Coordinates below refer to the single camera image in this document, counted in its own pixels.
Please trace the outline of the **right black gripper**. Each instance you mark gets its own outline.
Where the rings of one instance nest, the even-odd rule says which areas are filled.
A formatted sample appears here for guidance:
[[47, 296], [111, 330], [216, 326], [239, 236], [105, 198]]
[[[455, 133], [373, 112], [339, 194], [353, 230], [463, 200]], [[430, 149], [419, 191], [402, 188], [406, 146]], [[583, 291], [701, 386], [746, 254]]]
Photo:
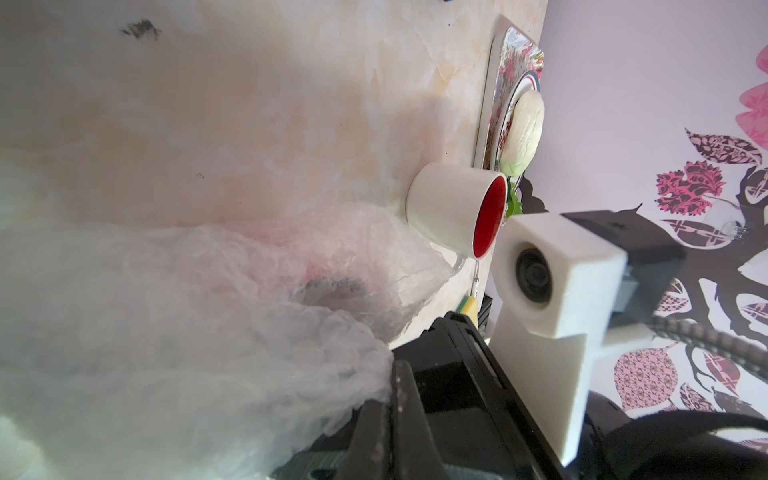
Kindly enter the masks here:
[[[468, 317], [448, 312], [393, 354], [412, 368], [448, 479], [568, 478]], [[276, 469], [273, 478], [333, 479], [360, 409], [336, 434], [318, 438]]]

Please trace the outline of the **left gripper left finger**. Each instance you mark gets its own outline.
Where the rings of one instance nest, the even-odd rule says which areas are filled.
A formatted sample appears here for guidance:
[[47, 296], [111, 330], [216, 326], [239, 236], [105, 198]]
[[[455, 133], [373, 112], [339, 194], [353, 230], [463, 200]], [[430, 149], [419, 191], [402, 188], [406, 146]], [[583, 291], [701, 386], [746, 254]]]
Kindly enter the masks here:
[[378, 401], [366, 401], [360, 409], [346, 456], [333, 479], [390, 479], [391, 447], [391, 407]]

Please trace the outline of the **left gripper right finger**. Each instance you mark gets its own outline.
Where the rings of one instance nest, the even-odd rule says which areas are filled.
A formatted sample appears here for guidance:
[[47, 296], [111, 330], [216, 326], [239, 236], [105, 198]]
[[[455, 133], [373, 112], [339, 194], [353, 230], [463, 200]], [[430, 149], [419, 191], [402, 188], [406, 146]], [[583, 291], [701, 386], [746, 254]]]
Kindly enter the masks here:
[[392, 478], [448, 479], [406, 361], [393, 363], [392, 393]]

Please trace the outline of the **clear bubble wrap sheet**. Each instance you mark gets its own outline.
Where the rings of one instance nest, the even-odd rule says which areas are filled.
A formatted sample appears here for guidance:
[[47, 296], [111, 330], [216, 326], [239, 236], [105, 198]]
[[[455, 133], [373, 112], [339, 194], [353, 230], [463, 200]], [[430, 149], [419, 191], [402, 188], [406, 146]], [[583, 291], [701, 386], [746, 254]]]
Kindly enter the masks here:
[[[1, 152], [1, 474], [264, 479], [390, 393], [390, 345], [445, 284], [398, 215], [346, 203], [267, 222], [144, 228], [31, 211], [47, 173]], [[352, 310], [290, 299], [351, 257]]]

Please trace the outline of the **red mug black handle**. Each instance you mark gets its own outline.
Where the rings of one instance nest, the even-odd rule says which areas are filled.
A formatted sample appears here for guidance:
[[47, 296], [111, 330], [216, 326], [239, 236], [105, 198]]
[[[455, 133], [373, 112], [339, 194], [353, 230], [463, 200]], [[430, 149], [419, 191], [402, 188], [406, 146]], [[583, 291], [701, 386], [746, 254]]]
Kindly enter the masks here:
[[312, 260], [290, 294], [292, 301], [331, 310], [352, 310], [372, 293], [365, 271], [351, 257]]

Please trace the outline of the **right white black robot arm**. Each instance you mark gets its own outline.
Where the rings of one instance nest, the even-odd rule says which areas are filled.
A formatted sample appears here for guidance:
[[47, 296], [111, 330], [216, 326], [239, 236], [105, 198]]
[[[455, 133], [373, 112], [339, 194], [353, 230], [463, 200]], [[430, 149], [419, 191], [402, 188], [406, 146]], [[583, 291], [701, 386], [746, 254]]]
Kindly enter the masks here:
[[369, 401], [278, 479], [740, 479], [765, 454], [719, 437], [765, 431], [740, 413], [631, 419], [590, 388], [600, 358], [653, 336], [732, 359], [765, 378], [766, 352], [657, 308], [684, 247], [632, 210], [514, 216], [492, 270], [504, 307], [484, 340], [457, 312], [398, 347], [388, 404]]

